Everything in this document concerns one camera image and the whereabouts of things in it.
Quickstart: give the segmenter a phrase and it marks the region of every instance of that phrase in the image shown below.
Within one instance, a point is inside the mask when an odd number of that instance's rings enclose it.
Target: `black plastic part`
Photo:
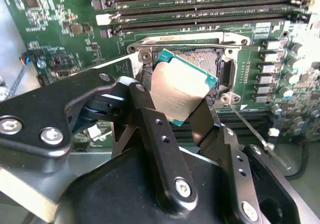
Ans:
[[[42,87],[48,86],[50,84],[46,74],[37,75],[36,78],[37,78],[40,86],[42,86]]]
[[[45,54],[44,50],[38,49],[38,50],[27,50],[26,52],[21,54],[21,58],[30,58],[31,62],[35,62],[38,60],[39,57],[43,56]]]
[[[214,110],[209,110],[205,101],[201,102],[189,119],[194,142],[200,147],[201,154],[216,161],[223,170],[221,203],[226,220],[229,223],[262,224],[249,161],[242,153],[243,147],[238,143],[236,134],[221,125],[218,115]],[[245,214],[243,202],[248,202],[256,210],[257,220],[252,221]]]
[[[260,149],[257,154],[248,145],[244,153],[250,160],[253,181],[260,209],[264,215],[281,224],[319,224],[320,220],[293,189],[269,157]]]
[[[198,193],[167,118],[154,110],[155,106],[145,86],[131,83],[129,91],[131,109],[136,110],[132,113],[131,124],[135,124],[141,133],[158,203],[168,213],[185,216],[196,207]],[[188,183],[190,196],[183,197],[177,192],[177,179]]]
[[[85,103],[92,96],[107,94],[116,85],[111,76],[105,81],[99,73],[91,69],[0,103],[0,119],[15,118],[23,126],[14,135],[0,134],[0,163],[9,161],[13,166],[23,164],[24,168],[42,172],[59,168],[72,149],[71,131]],[[41,131],[48,127],[62,132],[61,143],[51,145],[40,139]],[[16,155],[19,158],[14,158],[15,164],[11,157]]]
[[[221,168],[181,154],[199,196],[197,206],[186,218],[177,218],[157,205],[149,160],[142,145],[136,145],[76,179],[58,203],[54,224],[225,223]]]

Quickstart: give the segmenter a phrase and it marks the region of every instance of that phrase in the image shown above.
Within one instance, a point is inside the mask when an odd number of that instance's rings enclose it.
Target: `bolt head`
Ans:
[[[109,82],[109,81],[110,81],[110,77],[109,77],[108,74],[100,73],[100,74],[99,74],[99,77],[100,77],[102,80],[106,81],[106,82]]]
[[[252,148],[255,151],[255,153],[257,153],[258,155],[261,155],[261,151],[259,148],[257,148],[256,146],[253,146]]]
[[[62,142],[64,136],[59,129],[54,127],[47,127],[41,132],[40,138],[47,144],[57,145]]]
[[[177,192],[184,198],[187,198],[191,195],[191,189],[189,184],[183,179],[175,180],[175,189]]]
[[[54,128],[48,130],[45,134],[46,134],[46,137],[49,138],[50,140],[56,139],[59,135],[59,133]]]
[[[144,92],[144,91],[145,91],[145,88],[144,88],[143,85],[137,84],[137,85],[135,85],[135,87],[136,87],[139,91],[141,91],[141,92]]]
[[[246,216],[253,222],[258,221],[258,213],[254,209],[252,205],[250,205],[248,202],[243,201],[242,202],[242,209],[243,212],[246,214]]]
[[[14,120],[14,121],[7,120],[4,123],[2,123],[2,126],[3,126],[3,129],[12,131],[13,129],[17,128],[18,126],[17,123],[18,123],[17,120]]]
[[[22,123],[13,118],[5,118],[0,120],[0,133],[13,135],[22,129]]]

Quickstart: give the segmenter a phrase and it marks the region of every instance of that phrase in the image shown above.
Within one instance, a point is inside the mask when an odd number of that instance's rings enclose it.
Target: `metal bracket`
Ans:
[[[220,98],[214,102],[213,107],[215,109],[219,109],[223,107],[228,107],[230,103],[231,105],[237,104],[240,101],[241,101],[241,96],[239,96],[238,94],[235,94],[232,91],[228,91],[222,94]]]
[[[231,44],[235,46],[249,46],[250,38],[244,35],[236,34],[229,31],[211,31],[202,33],[189,33],[189,34],[178,34],[178,35],[159,35],[149,36],[135,43],[128,45],[126,48],[128,53],[134,53],[139,48],[154,44],[164,44],[166,42],[172,43],[176,41],[194,41],[194,40],[209,40],[217,39],[218,44]]]
[[[189,120],[201,154],[216,161],[223,169],[223,208],[228,222],[263,223],[249,161],[242,153],[243,147],[238,143],[237,135],[223,124],[219,125],[219,121],[217,123],[217,114],[209,110],[205,101]],[[206,120],[205,124],[202,125],[200,120]]]

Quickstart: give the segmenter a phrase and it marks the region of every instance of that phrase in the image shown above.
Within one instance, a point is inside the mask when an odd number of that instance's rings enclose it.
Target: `gray surface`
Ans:
[[[275,150],[291,166],[287,175],[296,173],[301,163],[301,148],[291,144],[281,144]],[[310,144],[306,172],[301,178],[290,183],[320,218],[320,143]]]

